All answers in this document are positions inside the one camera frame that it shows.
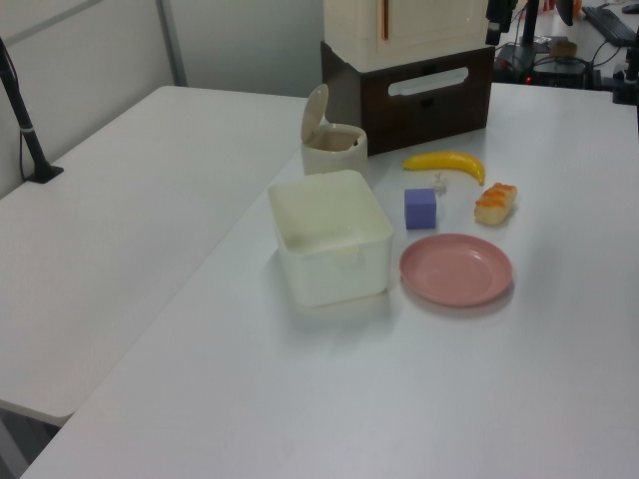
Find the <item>toy bread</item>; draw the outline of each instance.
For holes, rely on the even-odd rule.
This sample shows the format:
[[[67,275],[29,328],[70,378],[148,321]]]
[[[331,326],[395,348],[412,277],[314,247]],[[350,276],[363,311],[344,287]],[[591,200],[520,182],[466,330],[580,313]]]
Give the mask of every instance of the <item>toy bread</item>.
[[[475,219],[485,225],[499,225],[508,217],[516,197],[517,187],[495,183],[475,202]]]

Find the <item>drawer handle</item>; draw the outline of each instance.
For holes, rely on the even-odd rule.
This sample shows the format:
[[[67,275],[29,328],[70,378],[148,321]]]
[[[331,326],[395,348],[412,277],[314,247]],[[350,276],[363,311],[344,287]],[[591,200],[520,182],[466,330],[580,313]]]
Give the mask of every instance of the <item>drawer handle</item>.
[[[455,70],[448,70],[447,72],[433,73],[432,75],[392,83],[388,86],[388,94],[392,97],[397,95],[403,97],[416,95],[418,93],[459,85],[463,83],[466,78],[468,78],[468,69],[466,67],[457,68]]]
[[[388,40],[388,2],[390,0],[381,0],[381,39],[385,42]]]

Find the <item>purple cube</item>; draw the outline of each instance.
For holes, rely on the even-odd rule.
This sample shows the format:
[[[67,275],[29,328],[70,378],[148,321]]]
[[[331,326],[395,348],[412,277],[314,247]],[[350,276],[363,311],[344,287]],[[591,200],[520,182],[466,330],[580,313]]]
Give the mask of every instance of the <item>purple cube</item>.
[[[437,199],[434,189],[404,190],[403,215],[407,230],[435,228],[436,214]]]

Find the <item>keyboard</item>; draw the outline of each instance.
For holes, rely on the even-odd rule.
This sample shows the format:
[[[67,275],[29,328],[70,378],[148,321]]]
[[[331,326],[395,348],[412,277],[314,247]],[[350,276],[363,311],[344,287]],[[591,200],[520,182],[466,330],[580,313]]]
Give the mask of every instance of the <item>keyboard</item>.
[[[586,18],[615,47],[632,47],[637,34],[607,8],[582,7]]]

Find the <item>yellow banana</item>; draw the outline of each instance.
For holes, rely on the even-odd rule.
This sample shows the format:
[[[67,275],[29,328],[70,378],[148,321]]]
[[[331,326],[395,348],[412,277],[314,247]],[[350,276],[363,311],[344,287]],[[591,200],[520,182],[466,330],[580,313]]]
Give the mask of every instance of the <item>yellow banana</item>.
[[[480,185],[486,175],[480,160],[461,152],[421,153],[404,160],[401,165],[405,170],[461,170],[475,177]]]

